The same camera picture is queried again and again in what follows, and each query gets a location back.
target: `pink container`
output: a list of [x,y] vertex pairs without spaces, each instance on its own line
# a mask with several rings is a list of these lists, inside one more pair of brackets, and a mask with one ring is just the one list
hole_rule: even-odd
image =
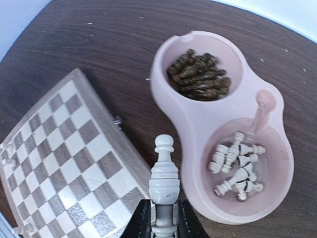
[[[217,101],[200,102],[174,90],[166,69],[188,49],[219,57],[219,67],[226,69],[232,79],[229,95]],[[203,31],[165,41],[154,58],[150,80],[157,105],[171,119],[180,136],[181,179],[192,206],[213,221],[232,225],[253,222],[274,211],[285,198],[294,172],[293,153],[283,126],[284,101],[280,92],[250,69],[233,43]],[[264,191],[244,202],[230,195],[216,196],[215,186],[231,174],[221,178],[208,170],[215,146],[230,140],[236,131],[267,149],[255,166]]]

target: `chess piece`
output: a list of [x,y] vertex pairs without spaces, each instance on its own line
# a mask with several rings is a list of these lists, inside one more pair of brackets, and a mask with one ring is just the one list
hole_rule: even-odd
[[252,182],[255,182],[257,180],[257,175],[253,172],[253,164],[248,163],[243,168],[248,172],[248,179]]
[[216,152],[208,166],[213,174],[218,174],[221,171],[228,149],[229,148],[225,145],[217,145]]
[[173,205],[179,195],[180,181],[178,169],[170,156],[174,151],[173,144],[170,135],[159,135],[155,139],[158,161],[151,169],[149,182],[151,200],[156,207],[156,223],[152,226],[152,232],[162,238],[174,238],[177,231],[177,226],[173,224]]
[[6,163],[8,166],[10,166],[11,168],[14,168],[17,164],[16,160],[15,159],[9,159],[7,160],[7,163]]
[[247,187],[247,181],[238,182],[234,186],[238,190],[238,199],[240,201],[247,200],[247,193],[245,192],[245,189]]
[[266,152],[265,147],[261,145],[252,145],[252,147],[249,147],[245,144],[240,145],[240,155],[246,155],[249,153],[262,155],[265,152]]
[[254,163],[259,161],[259,157],[257,154],[251,154],[250,156],[240,155],[238,156],[238,161],[239,161],[240,167],[243,167],[247,163]]
[[244,181],[248,178],[249,174],[244,168],[239,168],[234,176],[228,181],[223,181],[221,185],[217,185],[214,190],[217,196],[224,196],[229,190],[232,189],[232,186],[237,182]]
[[264,190],[264,186],[261,183],[252,183],[251,181],[247,181],[247,186],[245,188],[246,192],[251,192],[255,190],[255,192],[262,192]]
[[33,232],[33,226],[32,224],[28,223],[23,227],[15,227],[12,229],[13,235],[23,235]]
[[240,153],[239,145],[244,140],[245,135],[241,132],[236,132],[234,135],[234,142],[230,146],[228,153],[226,155],[226,161],[221,169],[224,173],[228,173],[231,169],[231,165],[233,162],[237,160],[237,157]]

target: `chessboard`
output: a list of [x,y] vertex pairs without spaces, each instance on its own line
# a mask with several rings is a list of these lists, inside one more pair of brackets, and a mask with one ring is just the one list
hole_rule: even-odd
[[75,69],[50,90],[3,142],[1,181],[28,238],[120,237],[141,199],[150,168],[112,122]]

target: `pile of white chess pieces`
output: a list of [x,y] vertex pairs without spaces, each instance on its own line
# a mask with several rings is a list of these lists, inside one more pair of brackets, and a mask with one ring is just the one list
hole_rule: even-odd
[[217,185],[214,190],[217,196],[224,196],[233,186],[237,190],[238,199],[245,201],[247,193],[251,191],[262,192],[264,186],[261,183],[254,183],[257,180],[257,175],[253,172],[253,163],[259,160],[259,155],[266,152],[266,149],[261,145],[252,145],[251,147],[242,144],[245,135],[241,132],[236,132],[234,142],[230,147],[225,145],[217,145],[216,152],[209,163],[209,169],[212,173],[220,172],[229,173],[232,169],[232,164],[238,161],[239,168],[229,180],[224,180],[221,185]]

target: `dark wood tabletop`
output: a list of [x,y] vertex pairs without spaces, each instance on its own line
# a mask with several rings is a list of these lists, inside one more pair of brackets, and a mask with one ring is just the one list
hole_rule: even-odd
[[[317,237],[317,45],[250,12],[207,0],[53,0],[26,28],[0,64],[0,140],[54,85],[81,68],[150,166],[154,139],[174,137],[151,96],[151,64],[173,35],[204,30],[236,44],[252,70],[285,100],[284,123],[295,174],[283,203],[269,216],[229,226],[199,216],[211,238]],[[0,211],[15,220],[0,191]]]

